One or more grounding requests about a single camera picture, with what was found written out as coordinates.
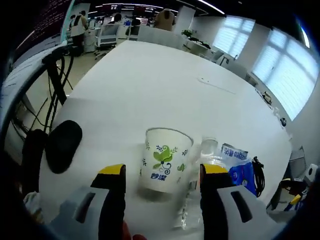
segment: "hand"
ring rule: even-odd
[[[123,240],[131,240],[131,239],[132,240],[147,240],[144,236],[142,236],[140,234],[136,234],[131,238],[131,234],[129,232],[128,225],[126,224],[126,222],[123,222],[122,231],[123,231],[123,236],[122,236]]]

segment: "blue package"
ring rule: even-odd
[[[251,161],[243,165],[231,167],[229,170],[229,174],[232,178],[233,184],[237,186],[243,185],[251,193],[257,196],[255,187],[254,168],[252,166]]]

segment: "black computer mouse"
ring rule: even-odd
[[[53,173],[62,174],[70,167],[81,139],[81,127],[71,120],[64,121],[49,134],[45,156]]]

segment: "person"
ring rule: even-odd
[[[119,24],[120,21],[122,19],[122,15],[120,13],[117,13],[115,16],[114,16],[114,20],[109,22],[108,24]]]
[[[131,22],[131,26],[128,27],[128,29],[125,31],[125,35],[138,35],[139,33],[139,25],[141,24],[141,21],[139,19],[133,19]]]
[[[71,34],[73,45],[77,47],[76,56],[80,56],[84,52],[83,41],[85,38],[85,30],[88,30],[87,20],[85,18],[86,11],[79,12],[71,22]]]
[[[71,28],[72,28],[72,22],[73,22],[73,20],[76,18],[76,15],[72,15],[71,17],[70,17],[70,24],[69,24],[69,30],[71,31]]]
[[[157,29],[172,31],[172,26],[175,24],[175,15],[167,6],[155,17],[154,27]]]

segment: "ceiling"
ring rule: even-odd
[[[90,11],[97,11],[99,6],[106,3],[130,3],[130,4],[146,4],[164,7],[170,5],[173,10],[179,10],[183,5],[196,9],[196,16],[204,14],[205,16],[223,16],[221,13],[210,6],[200,2],[199,0],[76,0],[76,2],[91,3]],[[204,0],[207,3],[217,7],[226,15],[241,16],[254,19],[258,24],[266,27],[278,28],[299,41],[302,41],[301,29],[298,25],[299,20],[304,26],[307,35],[320,40],[318,26],[314,23],[315,12],[317,8],[307,4],[309,0],[298,1],[287,0]]]

